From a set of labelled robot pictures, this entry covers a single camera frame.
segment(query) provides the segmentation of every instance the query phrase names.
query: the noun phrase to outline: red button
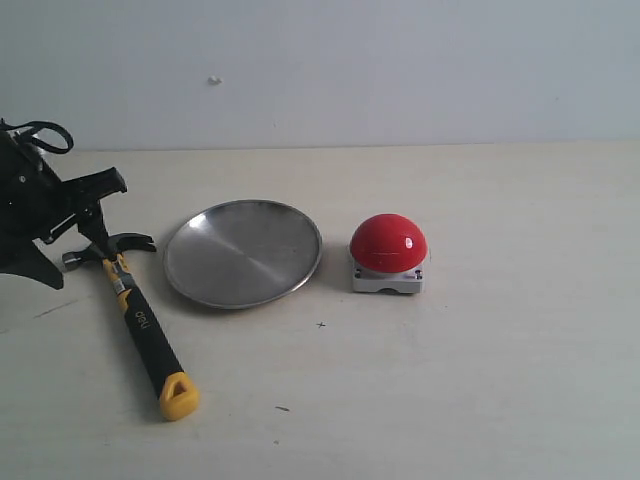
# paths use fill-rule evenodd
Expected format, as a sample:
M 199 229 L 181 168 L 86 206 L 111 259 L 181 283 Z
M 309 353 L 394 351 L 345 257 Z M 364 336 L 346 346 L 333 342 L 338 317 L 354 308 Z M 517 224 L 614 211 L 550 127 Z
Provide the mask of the red button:
M 383 213 L 365 220 L 351 239 L 351 255 L 364 268 L 399 273 L 416 267 L 427 256 L 427 240 L 406 217 Z

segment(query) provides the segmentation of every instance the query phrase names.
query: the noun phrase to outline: hammer handle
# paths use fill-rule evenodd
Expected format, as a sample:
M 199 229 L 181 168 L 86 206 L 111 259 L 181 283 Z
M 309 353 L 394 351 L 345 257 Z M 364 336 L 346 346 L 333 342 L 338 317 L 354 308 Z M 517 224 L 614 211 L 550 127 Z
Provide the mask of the hammer handle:
M 149 374 L 162 414 L 168 420 L 189 415 L 198 406 L 198 389 L 176 358 L 123 255 L 118 254 L 115 261 L 103 260 L 102 264 L 116 291 L 125 323 Z

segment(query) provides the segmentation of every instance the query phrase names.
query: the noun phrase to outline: stainless steel plate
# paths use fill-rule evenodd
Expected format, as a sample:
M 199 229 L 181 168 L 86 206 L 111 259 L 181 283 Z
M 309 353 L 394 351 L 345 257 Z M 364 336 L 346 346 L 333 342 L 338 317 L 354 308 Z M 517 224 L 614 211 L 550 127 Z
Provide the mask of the stainless steel plate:
M 293 292 L 322 252 L 316 225 L 268 200 L 238 200 L 199 213 L 176 232 L 164 267 L 173 287 L 196 302 L 239 309 Z

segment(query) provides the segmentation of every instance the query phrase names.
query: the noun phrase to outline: white table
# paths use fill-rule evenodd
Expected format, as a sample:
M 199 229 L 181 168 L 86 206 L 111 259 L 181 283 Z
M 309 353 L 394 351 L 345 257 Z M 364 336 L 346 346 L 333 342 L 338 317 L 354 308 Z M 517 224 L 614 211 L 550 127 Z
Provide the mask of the white table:
M 216 313 L 128 254 L 199 410 L 161 420 L 98 268 L 54 291 L 0 277 L 3 479 L 637 479 L 640 143 L 77 153 L 129 193 L 111 232 L 160 248 L 207 206 L 292 204 L 321 270 L 263 308 Z M 432 246 L 427 292 L 349 291 L 346 245 L 380 212 Z M 85 241 L 66 234 L 59 258 Z M 319 328 L 317 323 L 326 327 Z M 282 406 L 286 412 L 275 407 Z

